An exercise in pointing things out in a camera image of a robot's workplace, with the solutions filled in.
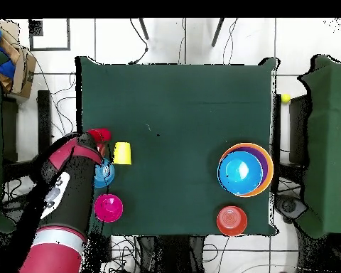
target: orange bowl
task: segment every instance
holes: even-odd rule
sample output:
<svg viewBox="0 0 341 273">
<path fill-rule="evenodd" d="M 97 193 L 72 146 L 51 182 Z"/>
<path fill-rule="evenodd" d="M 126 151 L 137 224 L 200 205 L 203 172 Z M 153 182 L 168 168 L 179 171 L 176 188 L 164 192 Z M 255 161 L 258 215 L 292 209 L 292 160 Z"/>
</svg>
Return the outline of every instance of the orange bowl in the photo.
<svg viewBox="0 0 341 273">
<path fill-rule="evenodd" d="M 242 148 L 242 147 L 256 149 L 257 151 L 259 151 L 260 153 L 262 153 L 264 155 L 266 162 L 268 164 L 268 173 L 266 175 L 264 182 L 260 183 L 260 185 L 250 193 L 245 193 L 244 195 L 237 195 L 239 197 L 252 197 L 252 196 L 256 196 L 256 195 L 260 194 L 261 192 L 265 191 L 265 189 L 269 186 L 271 179 L 273 178 L 274 165 L 273 165 L 273 161 L 271 160 L 269 153 L 265 149 L 263 149 L 261 146 L 258 146 L 257 144 L 251 144 L 251 143 L 235 144 L 234 146 L 229 148 L 226 152 L 224 152 L 224 154 L 221 156 L 220 161 L 223 160 L 223 158 L 226 155 L 228 155 L 228 153 L 236 151 L 237 149 Z"/>
</svg>

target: bowl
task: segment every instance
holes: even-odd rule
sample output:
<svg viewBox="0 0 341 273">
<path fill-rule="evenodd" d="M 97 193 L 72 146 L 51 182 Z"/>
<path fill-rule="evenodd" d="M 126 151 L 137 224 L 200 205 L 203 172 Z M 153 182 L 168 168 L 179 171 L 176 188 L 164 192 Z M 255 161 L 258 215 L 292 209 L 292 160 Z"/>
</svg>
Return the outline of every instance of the bowl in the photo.
<svg viewBox="0 0 341 273">
<path fill-rule="evenodd" d="M 114 165 L 110 164 L 110 161 L 104 158 L 101 165 L 97 164 L 94 169 L 94 187 L 104 188 L 114 180 L 114 177 Z"/>
<path fill-rule="evenodd" d="M 241 235 L 247 228 L 247 215 L 237 206 L 227 206 L 217 216 L 217 227 L 224 235 Z"/>
<path fill-rule="evenodd" d="M 261 183 L 263 169 L 254 155 L 235 151 L 221 160 L 217 177 L 225 190 L 235 195 L 244 195 L 252 192 Z"/>
<path fill-rule="evenodd" d="M 239 197 L 256 196 L 256 195 L 260 194 L 261 192 L 263 192 L 271 183 L 271 179 L 273 178 L 273 173 L 274 173 L 273 161 L 271 160 L 269 153 L 265 149 L 263 149 L 261 146 L 258 146 L 257 144 L 252 144 L 252 143 L 241 143 L 241 144 L 235 144 L 234 146 L 229 148 L 226 152 L 224 152 L 223 155 L 221 156 L 220 162 L 226 155 L 228 155 L 229 153 L 232 153 L 234 151 L 238 151 L 240 148 L 250 148 L 250 149 L 255 149 L 255 150 L 259 151 L 259 153 L 262 154 L 263 157 L 266 159 L 266 162 L 268 164 L 268 171 L 267 171 L 266 175 L 264 175 L 264 173 L 263 173 L 263 180 L 261 181 L 260 185 L 254 191 L 252 191 L 250 193 L 246 193 L 244 195 L 238 195 Z"/>
</svg>

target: stacked bowls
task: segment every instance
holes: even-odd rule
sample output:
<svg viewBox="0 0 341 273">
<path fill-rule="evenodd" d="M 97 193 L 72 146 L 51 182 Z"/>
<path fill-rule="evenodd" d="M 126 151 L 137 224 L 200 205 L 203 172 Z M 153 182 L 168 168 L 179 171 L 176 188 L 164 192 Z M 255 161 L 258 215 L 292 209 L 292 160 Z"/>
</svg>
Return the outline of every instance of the stacked bowls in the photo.
<svg viewBox="0 0 341 273">
<path fill-rule="evenodd" d="M 273 178 L 273 161 L 257 144 L 236 144 L 221 156 L 217 177 L 221 186 L 239 197 L 264 191 Z"/>
<path fill-rule="evenodd" d="M 268 152 L 257 144 L 242 143 L 221 156 L 217 178 L 226 191 L 247 198 L 260 194 L 271 183 L 274 166 Z M 224 235 L 241 235 L 247 227 L 247 215 L 236 206 L 223 208 L 217 226 Z"/>
</svg>

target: purple bowl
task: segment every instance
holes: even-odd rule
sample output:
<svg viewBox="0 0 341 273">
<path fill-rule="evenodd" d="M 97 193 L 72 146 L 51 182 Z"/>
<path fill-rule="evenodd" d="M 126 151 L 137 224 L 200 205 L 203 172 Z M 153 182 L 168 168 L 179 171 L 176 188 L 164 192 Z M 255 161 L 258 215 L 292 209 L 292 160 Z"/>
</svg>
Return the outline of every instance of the purple bowl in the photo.
<svg viewBox="0 0 341 273">
<path fill-rule="evenodd" d="M 260 183 L 262 184 L 266 178 L 266 175 L 268 174 L 268 162 L 266 161 L 266 158 L 264 157 L 264 155 L 257 149 L 249 148 L 247 146 L 242 146 L 238 149 L 232 150 L 230 153 L 233 153 L 235 151 L 246 151 L 250 153 L 251 155 L 254 155 L 256 159 L 259 160 L 261 164 L 261 168 L 263 169 L 263 177 L 261 178 L 261 183 Z"/>
</svg>

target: yellow cup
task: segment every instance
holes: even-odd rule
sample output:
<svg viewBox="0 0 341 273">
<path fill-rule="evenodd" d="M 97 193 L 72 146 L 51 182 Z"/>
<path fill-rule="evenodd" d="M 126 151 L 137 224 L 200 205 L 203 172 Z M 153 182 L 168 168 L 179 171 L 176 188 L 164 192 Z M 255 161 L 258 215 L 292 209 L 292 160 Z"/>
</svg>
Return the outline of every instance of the yellow cup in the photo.
<svg viewBox="0 0 341 273">
<path fill-rule="evenodd" d="M 114 164 L 131 164 L 129 142 L 117 142 L 114 149 Z"/>
</svg>

